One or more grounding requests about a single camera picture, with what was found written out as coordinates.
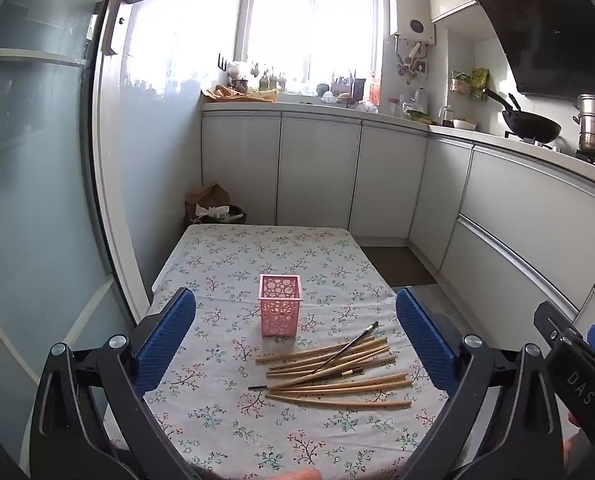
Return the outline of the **person's right hand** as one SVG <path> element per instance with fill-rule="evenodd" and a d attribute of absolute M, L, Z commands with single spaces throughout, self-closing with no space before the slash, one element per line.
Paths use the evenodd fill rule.
<path fill-rule="evenodd" d="M 584 463 L 590 452 L 591 444 L 572 413 L 567 414 L 567 421 L 577 429 L 577 433 L 563 443 L 564 468 L 565 472 L 570 474 Z"/>

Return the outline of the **person's left hand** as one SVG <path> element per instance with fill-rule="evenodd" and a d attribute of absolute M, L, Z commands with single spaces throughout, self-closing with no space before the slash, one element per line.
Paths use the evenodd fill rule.
<path fill-rule="evenodd" d="M 269 480 L 322 480 L 322 475 L 317 469 L 306 468 L 279 474 Z"/>

